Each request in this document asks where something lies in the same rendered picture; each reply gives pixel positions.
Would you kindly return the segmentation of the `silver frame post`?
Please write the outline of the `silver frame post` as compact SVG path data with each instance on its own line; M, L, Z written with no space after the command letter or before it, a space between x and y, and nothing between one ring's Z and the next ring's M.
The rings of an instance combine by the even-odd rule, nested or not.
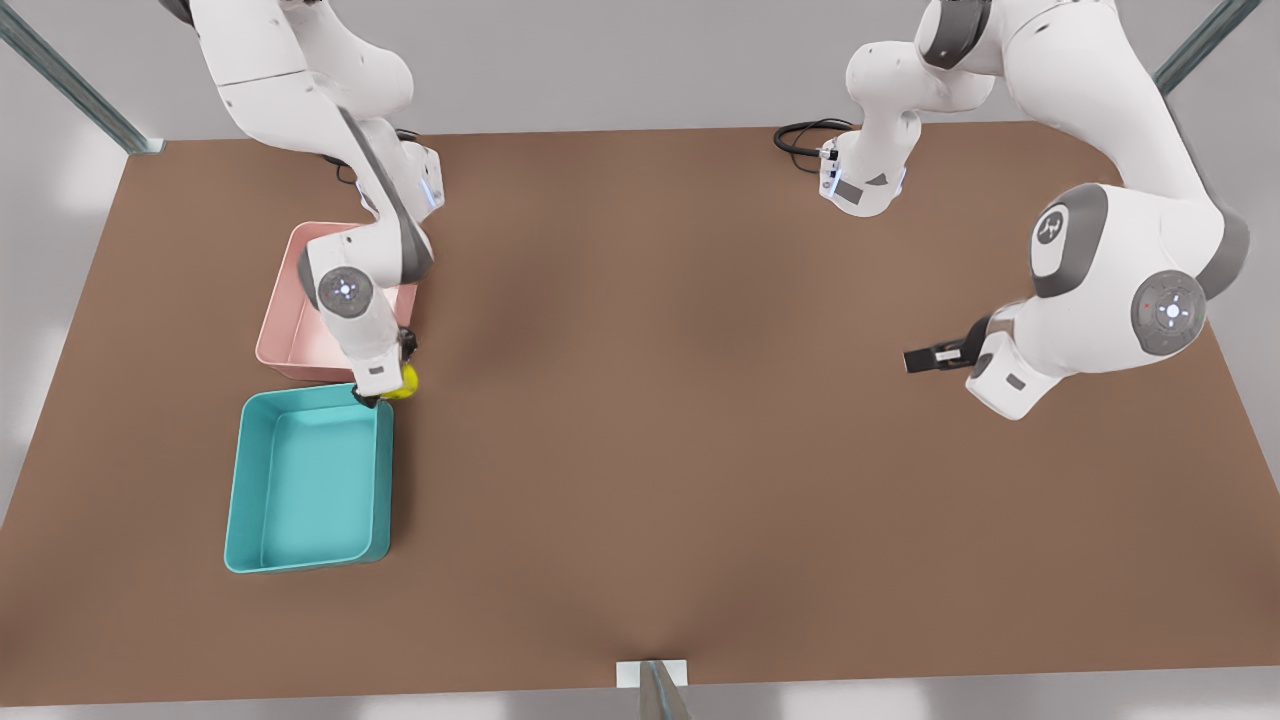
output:
M0 40L123 151L163 152L163 138L150 138L134 127L6 0L0 0Z
M682 688L689 685L685 659L620 661L616 687L639 691L639 720L694 720Z
M1263 0L1221 0L1153 73L1160 94L1170 96L1262 3Z

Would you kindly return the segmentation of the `teal rectangular tray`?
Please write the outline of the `teal rectangular tray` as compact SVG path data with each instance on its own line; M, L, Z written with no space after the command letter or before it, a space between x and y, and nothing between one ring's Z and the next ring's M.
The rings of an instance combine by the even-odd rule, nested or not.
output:
M390 548L396 415L352 384L264 392L239 415L223 562L236 574L342 568Z

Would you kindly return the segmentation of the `pink rectangular tray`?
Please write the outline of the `pink rectangular tray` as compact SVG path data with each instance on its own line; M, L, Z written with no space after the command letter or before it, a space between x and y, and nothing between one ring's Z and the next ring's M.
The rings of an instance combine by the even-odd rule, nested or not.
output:
M399 328L433 256L410 222L305 222L291 234L256 354L294 380L401 387Z

